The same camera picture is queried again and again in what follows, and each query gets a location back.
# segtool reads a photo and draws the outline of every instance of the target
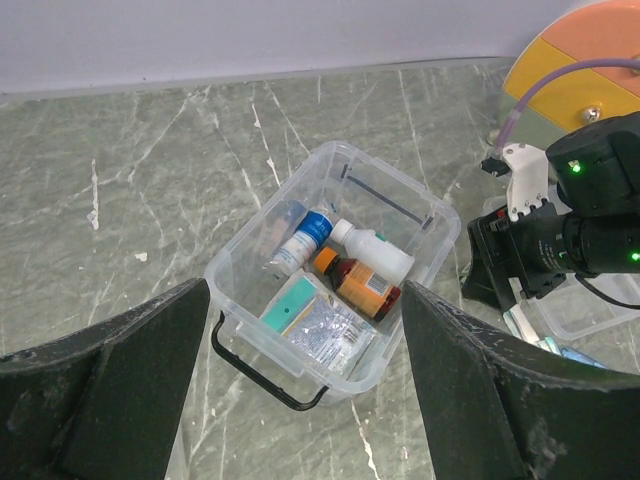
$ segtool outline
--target bottle label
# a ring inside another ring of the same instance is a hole
[[[276,250],[272,263],[280,265],[284,273],[291,275],[309,259],[316,248],[315,239],[298,230]]]
[[[333,225],[327,217],[318,212],[309,212],[298,225],[297,231],[309,235],[318,248],[329,238],[331,230],[333,230]]]
[[[338,293],[370,317],[384,305],[393,286],[363,263],[356,263]]]

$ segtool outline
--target plastic storage box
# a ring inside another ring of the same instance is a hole
[[[300,203],[306,208],[297,208]],[[275,280],[265,264],[293,234],[306,209],[318,205],[331,205],[356,228],[375,229],[413,255],[416,262],[407,278],[425,286],[433,282],[453,247],[460,219],[450,205],[387,163],[351,145],[330,142],[315,150],[209,263],[205,278],[212,304],[226,316],[221,333],[240,336],[297,379],[310,379],[321,393],[328,391],[325,400],[339,400],[376,385],[402,338],[402,318],[398,302],[376,326],[378,333],[347,378],[322,367],[259,320],[286,280]],[[247,364],[240,367],[243,360],[215,349],[269,390],[267,380],[256,379],[260,372]]]
[[[571,211],[560,202],[555,187],[549,190],[549,200],[559,214]],[[506,197],[494,197],[484,204],[484,215],[506,205]],[[596,288],[624,303],[640,304],[640,288],[631,275],[600,275],[589,280]],[[577,340],[591,333],[613,327],[640,316],[637,310],[617,307],[601,300],[567,275],[567,280],[541,300],[529,300],[549,326],[562,340]]]

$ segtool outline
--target gray marble surface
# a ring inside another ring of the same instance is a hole
[[[0,354],[202,275],[325,141],[386,160],[428,183],[463,222],[473,219],[484,199],[504,192],[477,165],[508,68],[504,61],[0,106]],[[461,298],[457,272],[469,258],[463,232],[433,289],[500,325],[495,312]],[[637,373],[639,335],[631,322],[574,346]],[[183,423],[191,478],[433,477],[404,342],[379,386],[301,414],[204,341]]]

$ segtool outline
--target yellow panel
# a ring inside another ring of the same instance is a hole
[[[520,99],[540,78],[570,63],[573,58],[538,38],[518,59],[504,90]],[[601,118],[626,115],[640,110],[640,97],[593,70],[581,70],[551,82],[529,103],[529,108],[569,132],[585,125],[582,112],[589,107],[599,107]]]

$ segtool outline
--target white cap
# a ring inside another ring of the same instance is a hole
[[[333,230],[331,230],[329,238],[331,238],[331,240],[333,240],[334,242],[342,245],[351,230],[353,230],[353,224],[351,222],[348,222],[344,218],[341,218],[340,220],[338,220],[338,223],[336,223],[336,226],[333,227]]]

